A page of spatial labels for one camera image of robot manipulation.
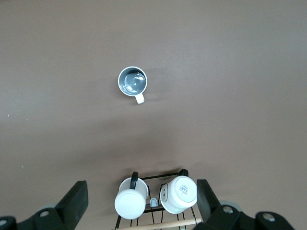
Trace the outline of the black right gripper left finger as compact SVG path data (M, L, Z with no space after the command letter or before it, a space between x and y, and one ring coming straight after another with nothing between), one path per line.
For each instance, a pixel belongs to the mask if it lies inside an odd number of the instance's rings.
M44 208L17 224L17 230L75 230L88 208L86 181L77 181L55 207Z

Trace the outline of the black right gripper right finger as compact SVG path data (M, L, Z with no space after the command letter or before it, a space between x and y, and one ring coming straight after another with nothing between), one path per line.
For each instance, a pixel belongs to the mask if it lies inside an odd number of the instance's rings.
M202 222L194 230L257 230L255 219L222 205L206 179L197 180L197 206Z

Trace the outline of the grey metal cup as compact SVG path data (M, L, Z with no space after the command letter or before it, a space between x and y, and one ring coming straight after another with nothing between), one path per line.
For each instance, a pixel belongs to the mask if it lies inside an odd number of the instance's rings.
M145 72L135 66L126 67L118 76L118 87L123 94L135 97L138 104L144 103L144 91L147 88L147 76Z

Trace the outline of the white mug with smiley face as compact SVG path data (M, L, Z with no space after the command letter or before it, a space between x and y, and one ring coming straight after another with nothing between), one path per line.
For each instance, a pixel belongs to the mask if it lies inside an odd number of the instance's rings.
M179 214L197 203L197 185L189 177L186 169L162 186L160 201L163 208L171 214Z

